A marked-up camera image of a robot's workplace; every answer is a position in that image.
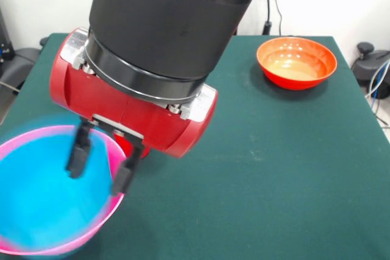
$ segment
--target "orange bowl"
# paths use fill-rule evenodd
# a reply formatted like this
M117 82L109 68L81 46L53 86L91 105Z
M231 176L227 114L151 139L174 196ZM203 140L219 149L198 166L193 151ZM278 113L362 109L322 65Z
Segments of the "orange bowl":
M257 60L264 74L287 90L312 88L330 77L337 68L335 55L315 41L281 37L263 43Z

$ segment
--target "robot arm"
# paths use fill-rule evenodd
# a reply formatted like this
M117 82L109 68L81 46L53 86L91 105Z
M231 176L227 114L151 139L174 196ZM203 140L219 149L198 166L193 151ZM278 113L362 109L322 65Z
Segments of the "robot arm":
M181 157L202 136L218 92L205 84L251 0L93 0L90 28L65 40L55 102L83 122L68 170L78 177L97 125L134 146L115 178L125 192L143 147Z

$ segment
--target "pink bowl rim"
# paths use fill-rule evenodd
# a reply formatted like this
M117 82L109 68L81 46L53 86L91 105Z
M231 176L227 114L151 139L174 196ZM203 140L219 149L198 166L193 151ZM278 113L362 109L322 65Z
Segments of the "pink bowl rim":
M43 128L38 128L26 133L23 133L21 135L18 135L5 143L0 145L0 150L5 149L5 151L0 152L0 161L7 156L12 150L16 149L17 147L33 140L42 137L43 135L50 133L63 133L70 130L73 130L75 128L74 125L56 125L56 126L48 126ZM114 139L106 135L105 133L99 132L95 129L92 129L92 131L95 134L98 134L101 138L105 140L105 142L112 145L112 147L116 148L116 152L120 153L124 158L126 157L122 148L116 143ZM114 166L110 163L110 175L112 177L112 173L114 169ZM70 252L76 248L81 247L83 244L87 242L94 234L97 233L97 231L103 226L106 221L114 214L114 212L118 209L119 205L121 204L122 200L124 198L124 194L120 193L116 197L110 197L108 200L108 214L103 219L98 219L97 222L93 225L92 228L90 228L88 231L86 231L84 234L79 236L77 239L72 240L70 242L67 242L63 245L59 245L58 247L42 250L42 251L10 251L5 250L3 248L0 248L0 253L8 254L8 255L15 255L15 256L51 256L51 255L60 255L67 252Z

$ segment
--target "white wall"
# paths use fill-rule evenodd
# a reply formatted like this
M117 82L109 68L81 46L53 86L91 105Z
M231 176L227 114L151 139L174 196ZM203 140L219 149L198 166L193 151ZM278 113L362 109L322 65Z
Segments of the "white wall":
M35 46L51 32L69 32L88 26L92 0L0 0L16 48ZM333 35L348 61L355 45L371 41L390 49L390 0L278 0L285 35ZM261 34L266 0L254 0L239 27L239 34ZM272 33L278 15L272 0Z
M92 0L0 0L10 37L16 49L39 47L53 32L88 27Z
M278 14L272 1L271 34L278 34ZM390 0L278 0L284 35L331 35L351 63L356 44L370 41L390 49ZM266 0L253 0L238 33L261 34L266 20Z

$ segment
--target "green tablecloth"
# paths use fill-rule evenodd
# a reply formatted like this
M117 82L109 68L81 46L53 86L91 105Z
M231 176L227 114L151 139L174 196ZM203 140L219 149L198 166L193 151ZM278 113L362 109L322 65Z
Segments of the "green tablecloth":
M26 121L77 121L49 98L64 37L50 37L3 140ZM257 65L267 39L233 37L207 80L219 102L199 144L181 160L152 152L120 209L71 259L390 259L390 147L336 43L314 38L336 54L336 73L292 92Z

